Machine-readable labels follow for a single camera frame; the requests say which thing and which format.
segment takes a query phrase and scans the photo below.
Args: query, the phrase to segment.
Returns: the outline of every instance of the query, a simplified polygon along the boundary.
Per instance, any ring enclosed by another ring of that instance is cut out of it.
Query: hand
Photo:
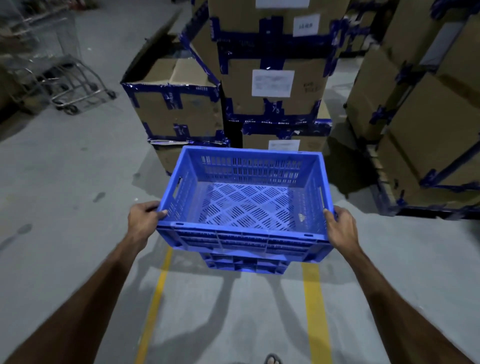
[[[335,212],[338,214],[338,221],[335,221],[330,211],[324,209],[330,243],[344,258],[361,253],[357,222],[354,217],[346,208],[335,206]]]
[[[157,212],[159,204],[159,201],[150,201],[135,204],[130,209],[127,236],[140,244],[138,251],[145,248],[147,239],[154,233],[158,221],[168,213],[167,210]]]

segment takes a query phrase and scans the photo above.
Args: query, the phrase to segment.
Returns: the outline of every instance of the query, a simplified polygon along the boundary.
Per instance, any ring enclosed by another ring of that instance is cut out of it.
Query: forearm
[[[365,293],[392,364],[472,364],[393,289],[363,252],[346,259]]]
[[[132,238],[125,237],[93,276],[15,350],[6,364],[93,363],[136,255]]]

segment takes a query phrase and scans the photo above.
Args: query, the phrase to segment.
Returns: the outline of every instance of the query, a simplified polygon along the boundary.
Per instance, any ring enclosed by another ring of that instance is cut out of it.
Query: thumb
[[[327,221],[327,225],[336,224],[335,216],[333,216],[333,214],[326,208],[324,208],[324,216],[325,216],[325,220]]]
[[[162,211],[156,212],[156,216],[159,220],[163,219],[167,215],[168,215],[168,210],[162,210]]]

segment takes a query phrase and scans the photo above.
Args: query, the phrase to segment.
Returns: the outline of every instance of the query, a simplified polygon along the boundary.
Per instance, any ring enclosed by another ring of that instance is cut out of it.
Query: person's left arm
[[[107,330],[123,284],[158,220],[158,201],[133,205],[128,231],[90,279],[7,359],[5,364],[89,364]]]

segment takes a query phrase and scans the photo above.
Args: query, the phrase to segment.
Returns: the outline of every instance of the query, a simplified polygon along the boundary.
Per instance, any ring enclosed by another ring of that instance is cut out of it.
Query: yellow stripe
[[[168,247],[165,260],[163,261],[160,277],[156,283],[155,292],[153,294],[150,308],[148,309],[147,319],[145,321],[144,331],[138,345],[137,358],[135,364],[143,364],[147,356],[148,344],[152,338],[153,330],[155,328],[156,315],[158,313],[158,307],[160,306],[160,299],[162,298],[163,287],[165,286],[165,280],[167,279],[168,267],[170,266],[170,260],[172,259],[173,249]]]
[[[318,264],[302,263],[301,265],[312,364],[332,364],[332,351]]]

